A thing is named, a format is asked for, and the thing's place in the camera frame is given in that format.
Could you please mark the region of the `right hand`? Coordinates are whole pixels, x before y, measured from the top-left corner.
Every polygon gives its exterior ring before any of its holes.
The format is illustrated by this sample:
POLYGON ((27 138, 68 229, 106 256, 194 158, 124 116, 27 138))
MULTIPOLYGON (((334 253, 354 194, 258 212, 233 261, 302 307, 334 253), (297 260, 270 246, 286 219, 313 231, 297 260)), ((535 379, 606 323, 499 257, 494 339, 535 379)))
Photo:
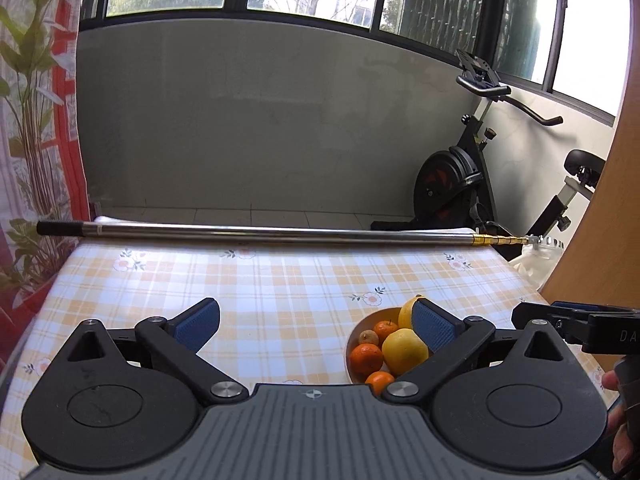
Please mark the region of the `right hand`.
POLYGON ((634 444, 628 436, 624 409, 618 406, 608 414, 608 433, 614 436, 612 469, 618 474, 634 455, 634 444))

